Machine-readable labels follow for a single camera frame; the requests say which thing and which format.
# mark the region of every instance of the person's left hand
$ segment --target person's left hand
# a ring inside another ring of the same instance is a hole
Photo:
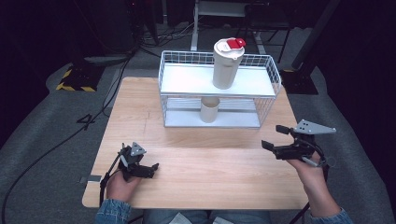
[[[132,177],[127,182],[122,176],[122,171],[117,171],[107,182],[106,196],[108,199],[115,199],[128,203],[134,194],[134,189],[141,180],[141,177]]]

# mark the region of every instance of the cup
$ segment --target cup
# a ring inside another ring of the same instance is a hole
[[[233,85],[239,64],[245,53],[245,41],[241,38],[219,40],[214,46],[213,85],[221,90]]]
[[[220,99],[215,96],[204,96],[201,98],[201,120],[205,123],[215,121],[218,116]]]

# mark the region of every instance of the person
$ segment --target person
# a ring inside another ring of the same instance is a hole
[[[312,160],[318,161],[318,153]],[[310,218],[314,224],[353,223],[347,212],[340,207],[330,194],[323,175],[323,169],[313,167],[299,160],[289,160],[300,177],[304,191],[310,204]],[[134,195],[134,189],[141,178],[134,177],[125,181],[122,172],[116,172],[110,177],[106,186],[106,199],[99,208],[96,224],[128,223],[132,207],[128,204]],[[249,210],[166,210],[148,209],[144,211],[143,223],[148,224],[239,224],[260,223],[271,224],[268,211]]]

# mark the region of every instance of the gray carpet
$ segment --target gray carpet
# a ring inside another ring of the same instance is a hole
[[[235,29],[206,29],[200,33],[198,50],[211,51],[220,38],[233,36]],[[295,29],[278,69],[289,68],[309,30]],[[189,50],[191,37],[169,42],[162,50]],[[247,53],[257,53],[248,41]],[[277,58],[278,49],[267,49]],[[160,59],[139,51],[126,67],[124,76],[156,77]],[[76,123],[87,114],[95,116],[104,102],[109,101],[111,83],[119,74],[120,65],[106,68],[97,92],[56,91],[69,64],[54,72],[47,81],[49,96],[21,123],[0,150],[0,200],[16,178],[38,157],[60,144],[80,129]],[[355,223],[395,223],[389,197],[378,173],[370,163],[347,121],[326,92],[326,81],[318,69],[312,78],[319,95],[289,95],[296,119],[307,119],[334,127],[336,134],[317,138],[325,154],[332,158],[329,188],[335,200],[343,206]],[[106,109],[111,113],[112,102]],[[99,114],[95,123],[69,141],[57,147],[33,166],[12,190],[6,207],[7,223],[93,223],[96,209],[81,203],[84,184],[79,181],[91,172],[97,150],[107,124]],[[289,223],[297,211],[273,211],[273,223]]]

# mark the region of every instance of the cup lid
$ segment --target cup lid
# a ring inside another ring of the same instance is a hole
[[[215,52],[222,57],[237,59],[245,53],[245,41],[242,38],[221,39],[215,44]]]

